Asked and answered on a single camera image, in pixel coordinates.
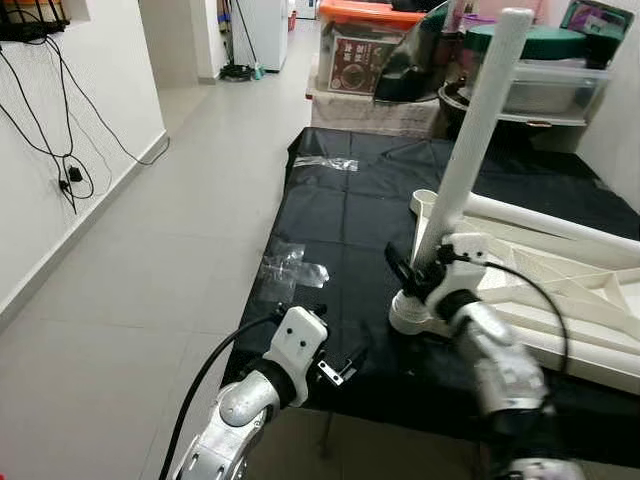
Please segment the white children table top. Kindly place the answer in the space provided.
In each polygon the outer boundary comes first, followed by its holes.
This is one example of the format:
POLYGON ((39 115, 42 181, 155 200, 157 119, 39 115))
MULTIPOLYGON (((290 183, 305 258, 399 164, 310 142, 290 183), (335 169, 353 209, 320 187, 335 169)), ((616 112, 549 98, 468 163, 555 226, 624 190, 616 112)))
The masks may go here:
POLYGON ((456 233, 488 233, 485 276, 476 297, 488 303, 530 349, 541 366, 635 394, 640 374, 576 360, 567 320, 589 321, 640 342, 640 252, 590 239, 570 239, 507 221, 463 214, 456 233), (531 344, 526 330, 544 332, 556 320, 558 355, 531 344))

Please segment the crumpled clear tape piece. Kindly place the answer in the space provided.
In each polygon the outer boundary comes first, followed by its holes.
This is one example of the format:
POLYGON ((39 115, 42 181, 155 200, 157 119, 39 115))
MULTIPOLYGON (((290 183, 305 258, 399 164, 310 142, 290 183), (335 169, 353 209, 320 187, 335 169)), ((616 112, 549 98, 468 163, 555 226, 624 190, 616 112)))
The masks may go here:
POLYGON ((305 261, 305 246, 288 242, 269 242, 256 275, 261 300, 291 302, 296 289, 323 288, 330 274, 324 265, 305 261))

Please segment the black tablecloth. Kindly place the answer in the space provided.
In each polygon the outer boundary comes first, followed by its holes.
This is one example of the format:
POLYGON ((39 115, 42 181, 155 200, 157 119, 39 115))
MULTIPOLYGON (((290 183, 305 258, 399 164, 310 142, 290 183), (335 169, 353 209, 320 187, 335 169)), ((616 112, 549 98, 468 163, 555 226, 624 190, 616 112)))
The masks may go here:
MULTIPOLYGON (((488 421, 477 410, 472 369, 438 335, 406 337, 390 328, 390 300, 401 284, 385 261, 385 244, 404 252, 413 243, 416 189, 438 188, 453 143, 306 127, 288 147, 282 201, 268 246, 301 244, 303 261, 324 266, 323 287, 294 288, 293 300, 273 300, 268 279, 253 282, 239 324, 276 314, 279 303, 323 305, 330 328, 329 360, 364 349, 365 361, 343 387, 321 381, 303 407, 420 433, 484 440, 488 421), (355 172, 302 165, 302 157, 355 160, 355 172)), ((489 148, 474 187, 493 198, 639 241, 640 216, 603 186, 573 154, 531 148, 489 148)), ((563 452, 577 460, 640 467, 639 394, 557 371, 563 351, 550 320, 550 362, 563 452)))

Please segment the clear tape strip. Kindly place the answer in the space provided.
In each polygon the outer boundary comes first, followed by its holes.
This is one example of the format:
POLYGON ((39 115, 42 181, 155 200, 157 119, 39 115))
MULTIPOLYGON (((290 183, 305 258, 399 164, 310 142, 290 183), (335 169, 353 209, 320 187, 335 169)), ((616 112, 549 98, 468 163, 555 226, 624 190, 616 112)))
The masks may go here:
POLYGON ((358 159, 320 155, 298 156, 294 157, 291 166, 293 169, 302 168, 302 166, 324 166, 324 168, 338 170, 338 172, 357 172, 358 159))

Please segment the beige patterned bench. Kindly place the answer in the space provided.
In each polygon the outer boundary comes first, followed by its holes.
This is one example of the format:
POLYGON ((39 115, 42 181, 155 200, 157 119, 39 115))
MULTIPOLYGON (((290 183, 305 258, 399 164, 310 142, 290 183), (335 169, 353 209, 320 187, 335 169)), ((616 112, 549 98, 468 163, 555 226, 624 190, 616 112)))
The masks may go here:
POLYGON ((307 93, 312 127, 388 134, 388 136, 430 138, 438 100, 426 102, 379 102, 371 96, 314 91, 307 93))

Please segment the black round basin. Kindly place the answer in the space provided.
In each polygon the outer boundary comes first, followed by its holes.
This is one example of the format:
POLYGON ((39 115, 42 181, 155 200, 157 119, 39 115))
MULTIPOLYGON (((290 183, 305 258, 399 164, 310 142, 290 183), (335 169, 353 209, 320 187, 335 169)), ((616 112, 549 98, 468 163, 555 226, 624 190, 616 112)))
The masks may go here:
MULTIPOLYGON (((436 91, 436 96, 444 105, 461 110, 466 113, 468 110, 468 100, 461 96, 458 84, 445 84, 436 91)), ((562 125, 562 127, 585 127, 588 119, 581 109, 571 110, 561 114, 521 114, 521 113, 500 113, 498 120, 502 122, 517 122, 525 125, 535 125, 535 127, 547 127, 547 125, 562 125)))

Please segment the black plastic bag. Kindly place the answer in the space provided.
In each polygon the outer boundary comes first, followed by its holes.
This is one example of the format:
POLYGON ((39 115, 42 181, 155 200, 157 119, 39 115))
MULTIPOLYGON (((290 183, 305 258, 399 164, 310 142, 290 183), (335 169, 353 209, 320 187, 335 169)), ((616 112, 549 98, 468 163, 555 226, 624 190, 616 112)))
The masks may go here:
POLYGON ((381 69, 372 93, 379 102, 433 100, 449 76, 462 40, 452 26, 457 0, 436 0, 408 29, 381 69))

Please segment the orange-lidded storage box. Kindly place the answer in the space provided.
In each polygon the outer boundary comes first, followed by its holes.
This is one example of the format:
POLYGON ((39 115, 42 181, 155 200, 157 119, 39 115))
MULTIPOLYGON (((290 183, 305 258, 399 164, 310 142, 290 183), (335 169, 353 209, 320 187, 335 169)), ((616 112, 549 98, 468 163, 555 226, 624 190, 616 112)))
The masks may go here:
POLYGON ((424 12, 402 12, 392 3, 323 0, 319 51, 311 74, 315 92, 370 96, 381 69, 424 12))

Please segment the clear plastic storage bin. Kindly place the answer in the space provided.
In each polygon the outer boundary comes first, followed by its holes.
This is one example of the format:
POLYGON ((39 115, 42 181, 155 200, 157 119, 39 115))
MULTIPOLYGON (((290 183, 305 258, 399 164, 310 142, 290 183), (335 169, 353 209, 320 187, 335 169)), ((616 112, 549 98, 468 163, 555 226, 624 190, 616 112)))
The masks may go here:
POLYGON ((611 82, 611 73, 577 64, 577 59, 518 61, 500 115, 584 123, 596 97, 611 82))

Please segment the black floor appliance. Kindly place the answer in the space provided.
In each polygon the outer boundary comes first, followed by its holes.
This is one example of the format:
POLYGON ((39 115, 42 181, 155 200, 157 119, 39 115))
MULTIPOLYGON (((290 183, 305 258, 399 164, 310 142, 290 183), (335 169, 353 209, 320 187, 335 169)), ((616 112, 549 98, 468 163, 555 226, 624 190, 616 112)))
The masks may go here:
POLYGON ((252 65, 230 63, 220 68, 218 78, 225 82, 256 81, 259 72, 252 65))

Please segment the green round lid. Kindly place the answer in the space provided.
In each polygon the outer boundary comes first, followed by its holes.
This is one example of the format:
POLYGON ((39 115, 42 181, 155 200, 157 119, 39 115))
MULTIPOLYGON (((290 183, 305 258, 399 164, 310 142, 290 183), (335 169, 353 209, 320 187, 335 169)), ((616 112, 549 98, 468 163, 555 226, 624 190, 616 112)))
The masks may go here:
MULTIPOLYGON (((463 35, 463 47, 485 52, 497 35, 495 24, 474 26, 463 35)), ((532 26, 527 32, 520 58, 527 60, 563 60, 585 58, 588 55, 588 36, 572 29, 532 26)))

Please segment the pink cardboard box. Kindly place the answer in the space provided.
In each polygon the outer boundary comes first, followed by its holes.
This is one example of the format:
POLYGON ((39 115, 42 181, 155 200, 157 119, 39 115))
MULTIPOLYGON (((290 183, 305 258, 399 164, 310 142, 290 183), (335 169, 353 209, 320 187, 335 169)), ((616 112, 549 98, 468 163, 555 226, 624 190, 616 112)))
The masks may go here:
POLYGON ((475 26, 489 26, 497 22, 502 0, 456 0, 452 26, 465 32, 475 26))

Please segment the colourful printed box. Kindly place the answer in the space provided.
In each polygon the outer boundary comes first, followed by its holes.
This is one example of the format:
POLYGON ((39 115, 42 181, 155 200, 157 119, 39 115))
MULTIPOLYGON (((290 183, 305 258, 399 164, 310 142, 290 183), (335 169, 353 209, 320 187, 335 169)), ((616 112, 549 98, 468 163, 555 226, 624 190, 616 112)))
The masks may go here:
POLYGON ((600 0, 570 0, 559 27, 586 36, 586 68, 605 70, 635 22, 636 13, 600 0))

